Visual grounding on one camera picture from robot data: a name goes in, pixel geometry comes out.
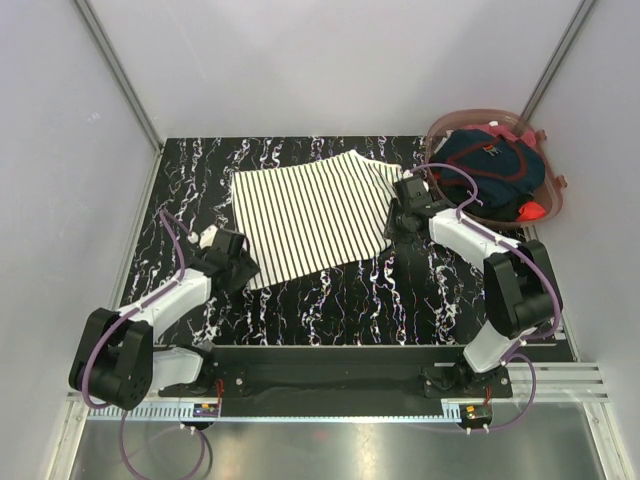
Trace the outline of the black white striped tank top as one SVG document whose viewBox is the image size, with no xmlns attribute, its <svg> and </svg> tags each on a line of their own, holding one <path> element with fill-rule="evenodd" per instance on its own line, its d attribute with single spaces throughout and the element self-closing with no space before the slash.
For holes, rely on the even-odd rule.
<svg viewBox="0 0 640 480">
<path fill-rule="evenodd" d="M 259 273 L 252 290 L 368 260 L 387 249 L 384 236 L 397 164 L 351 150 L 311 163 L 237 172 L 235 224 Z"/>
</svg>

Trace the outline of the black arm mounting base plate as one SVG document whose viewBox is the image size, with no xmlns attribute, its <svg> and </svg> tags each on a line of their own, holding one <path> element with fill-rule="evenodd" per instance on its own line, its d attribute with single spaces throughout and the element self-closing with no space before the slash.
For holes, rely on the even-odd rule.
<svg viewBox="0 0 640 480">
<path fill-rule="evenodd" d="M 459 347 L 216 347 L 203 379 L 150 391 L 148 401 L 221 402 L 235 418 L 330 421 L 348 417 L 417 418 L 441 402 L 483 402 L 513 395 L 507 370 L 474 374 Z"/>
</svg>

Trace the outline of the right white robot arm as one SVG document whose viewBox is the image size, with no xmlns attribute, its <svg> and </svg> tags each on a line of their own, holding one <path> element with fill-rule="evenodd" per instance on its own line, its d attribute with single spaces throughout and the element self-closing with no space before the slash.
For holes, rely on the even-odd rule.
<svg viewBox="0 0 640 480">
<path fill-rule="evenodd" d="M 441 245 L 483 274 L 486 321 L 453 374 L 460 393 L 476 396 L 488 387 L 489 372 L 504 366 L 519 346 L 547 338 L 559 326 L 563 303 L 547 249 L 538 240 L 509 239 L 434 200 L 418 176 L 393 188 L 387 238 Z"/>
</svg>

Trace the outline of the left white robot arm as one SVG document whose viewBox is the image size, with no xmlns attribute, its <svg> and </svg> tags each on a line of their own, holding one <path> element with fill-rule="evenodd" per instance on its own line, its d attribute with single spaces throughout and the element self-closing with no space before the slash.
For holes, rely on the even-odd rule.
<svg viewBox="0 0 640 480">
<path fill-rule="evenodd" d="M 98 308 L 87 318 L 68 383 L 94 409 L 136 408 L 150 392 L 184 386 L 196 396 L 215 386 L 208 353 L 156 342 L 179 319 L 219 294 L 241 291 L 260 268 L 242 233 L 211 226 L 199 253 L 168 281 L 118 310 Z"/>
</svg>

